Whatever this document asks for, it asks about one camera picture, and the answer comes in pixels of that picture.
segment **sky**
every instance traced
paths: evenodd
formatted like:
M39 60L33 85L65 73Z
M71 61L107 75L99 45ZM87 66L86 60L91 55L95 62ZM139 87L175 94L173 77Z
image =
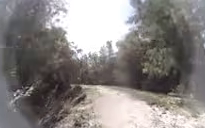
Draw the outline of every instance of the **sky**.
M84 52L95 52L109 40L116 46L129 30L131 12L129 0L70 0L63 27L69 41Z

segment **dirt trail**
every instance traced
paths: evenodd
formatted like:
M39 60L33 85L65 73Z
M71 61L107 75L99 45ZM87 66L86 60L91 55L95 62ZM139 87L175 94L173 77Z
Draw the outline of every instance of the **dirt trail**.
M104 90L104 93L105 95L98 98L94 104L103 128L150 127L151 108L145 102L133 100L128 95L114 90Z
M134 90L82 87L86 100L74 107L58 128L205 128L205 112L195 117L184 109L151 106L146 100L133 98Z
M127 92L97 88L102 95L95 100L94 111L99 115L102 128L205 128L205 113L193 117L187 111L150 106Z

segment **vegetation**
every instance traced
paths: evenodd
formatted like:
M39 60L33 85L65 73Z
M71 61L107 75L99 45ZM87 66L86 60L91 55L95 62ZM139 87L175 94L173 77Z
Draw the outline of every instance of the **vegetation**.
M31 116L41 119L51 105L59 104L56 99L76 97L70 84L130 85L205 98L205 0L130 2L132 28L117 42L118 51L107 41L100 51L83 54L67 40L65 30L54 25L53 19L66 13L61 1L0 0L9 90L32 89L22 100L31 106ZM71 90L81 93L80 88Z

